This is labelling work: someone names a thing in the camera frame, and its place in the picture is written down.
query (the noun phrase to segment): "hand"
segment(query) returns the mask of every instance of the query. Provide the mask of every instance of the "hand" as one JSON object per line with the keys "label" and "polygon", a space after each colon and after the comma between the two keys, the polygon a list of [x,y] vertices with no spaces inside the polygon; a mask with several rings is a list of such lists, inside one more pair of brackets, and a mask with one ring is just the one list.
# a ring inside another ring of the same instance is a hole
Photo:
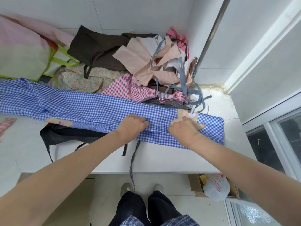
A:
{"label": "hand", "polygon": [[126,144],[136,139],[149,124],[144,117],[130,114],[123,119],[115,132],[119,134],[121,140]]}
{"label": "hand", "polygon": [[190,150],[192,150],[193,143],[203,136],[187,117],[183,117],[182,121],[177,119],[173,120],[168,131],[182,146],[189,148]]}

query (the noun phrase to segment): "shoe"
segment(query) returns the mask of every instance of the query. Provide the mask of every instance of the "shoe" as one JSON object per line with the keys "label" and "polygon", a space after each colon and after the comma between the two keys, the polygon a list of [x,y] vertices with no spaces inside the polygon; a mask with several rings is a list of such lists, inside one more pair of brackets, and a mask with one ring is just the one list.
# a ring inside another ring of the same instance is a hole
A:
{"label": "shoe", "polygon": [[120,197],[122,197],[128,191],[133,192],[133,190],[134,190],[133,186],[130,183],[123,184],[123,186],[121,187],[121,191],[120,191]]}
{"label": "shoe", "polygon": [[160,184],[156,184],[156,185],[154,185],[153,190],[154,191],[157,190],[157,191],[163,193],[163,186],[161,186]]}

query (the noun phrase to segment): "black pants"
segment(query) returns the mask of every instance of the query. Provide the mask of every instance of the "black pants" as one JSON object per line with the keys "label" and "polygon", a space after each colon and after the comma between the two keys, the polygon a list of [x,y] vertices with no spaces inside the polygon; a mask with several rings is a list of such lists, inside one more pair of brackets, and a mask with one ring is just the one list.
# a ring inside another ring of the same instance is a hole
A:
{"label": "black pants", "polygon": [[142,197],[128,191],[120,199],[116,215],[109,226],[119,226],[129,216],[136,217],[145,226],[160,226],[182,214],[175,209],[175,206],[164,194],[156,190],[148,197],[148,220]]}

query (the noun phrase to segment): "white bag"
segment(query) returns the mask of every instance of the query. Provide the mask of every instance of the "white bag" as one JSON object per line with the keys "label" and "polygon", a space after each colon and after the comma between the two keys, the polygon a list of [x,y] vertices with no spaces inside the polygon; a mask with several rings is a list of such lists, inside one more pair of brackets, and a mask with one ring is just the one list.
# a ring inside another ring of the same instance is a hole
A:
{"label": "white bag", "polygon": [[226,176],[222,174],[205,174],[201,177],[204,183],[205,195],[213,201],[223,201],[230,192],[230,184]]}

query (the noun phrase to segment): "person's left hand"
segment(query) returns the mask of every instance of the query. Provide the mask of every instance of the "person's left hand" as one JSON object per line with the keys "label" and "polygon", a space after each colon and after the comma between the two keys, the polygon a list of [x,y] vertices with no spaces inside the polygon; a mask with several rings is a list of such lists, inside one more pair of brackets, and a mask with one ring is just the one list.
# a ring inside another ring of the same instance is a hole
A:
{"label": "person's left hand", "polygon": [[130,114],[123,119],[123,121],[116,128],[117,132],[124,143],[136,139],[139,134],[149,126],[149,122],[144,117],[135,116]]}

